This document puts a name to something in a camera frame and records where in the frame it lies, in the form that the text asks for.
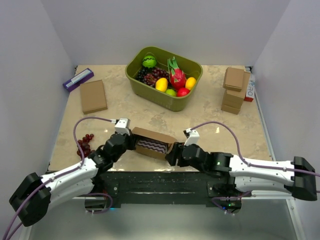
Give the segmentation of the purple black striped cloth pad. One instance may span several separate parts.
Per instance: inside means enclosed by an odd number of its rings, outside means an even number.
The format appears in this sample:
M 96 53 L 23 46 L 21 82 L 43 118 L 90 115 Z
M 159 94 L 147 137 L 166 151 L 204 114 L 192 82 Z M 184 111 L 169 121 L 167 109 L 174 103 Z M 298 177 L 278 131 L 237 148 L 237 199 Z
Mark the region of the purple black striped cloth pad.
M 163 154 L 167 152 L 167 145 L 159 141 L 141 139 L 137 142 L 137 146 Z

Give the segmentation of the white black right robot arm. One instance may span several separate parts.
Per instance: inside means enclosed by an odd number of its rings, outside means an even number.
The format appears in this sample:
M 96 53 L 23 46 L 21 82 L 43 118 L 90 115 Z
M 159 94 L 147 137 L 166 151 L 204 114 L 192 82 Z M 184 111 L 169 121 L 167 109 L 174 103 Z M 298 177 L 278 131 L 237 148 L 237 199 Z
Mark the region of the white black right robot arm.
M 206 152 L 200 146 L 174 143 L 165 159 L 171 166 L 192 167 L 212 178 L 232 178 L 223 183 L 230 197 L 238 192 L 278 191 L 304 201 L 316 201 L 316 171 L 303 157 L 292 161 L 242 158 L 226 152 Z

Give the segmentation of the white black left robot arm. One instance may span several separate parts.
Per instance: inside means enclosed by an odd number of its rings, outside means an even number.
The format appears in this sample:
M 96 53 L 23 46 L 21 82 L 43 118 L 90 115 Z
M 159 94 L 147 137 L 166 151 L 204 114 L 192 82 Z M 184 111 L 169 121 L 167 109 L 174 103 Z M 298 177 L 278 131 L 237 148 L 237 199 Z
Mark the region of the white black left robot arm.
M 25 227 L 40 221 L 50 208 L 78 195 L 99 196 L 104 184 L 96 178 L 106 173 L 128 150 L 136 148 L 132 132 L 114 133 L 104 145 L 98 147 L 82 163 L 54 173 L 39 176 L 28 174 L 12 196 L 9 203 Z

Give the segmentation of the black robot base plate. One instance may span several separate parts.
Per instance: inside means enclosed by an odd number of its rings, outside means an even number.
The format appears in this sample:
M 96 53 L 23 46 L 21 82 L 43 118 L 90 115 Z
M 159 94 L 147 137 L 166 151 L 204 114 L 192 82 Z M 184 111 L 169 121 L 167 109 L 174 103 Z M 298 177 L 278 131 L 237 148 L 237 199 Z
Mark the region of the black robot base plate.
M 107 171 L 93 178 L 94 194 L 111 197 L 113 208 L 124 204 L 204 205 L 235 214 L 250 191 L 236 189 L 234 177 L 214 178 L 196 171 Z

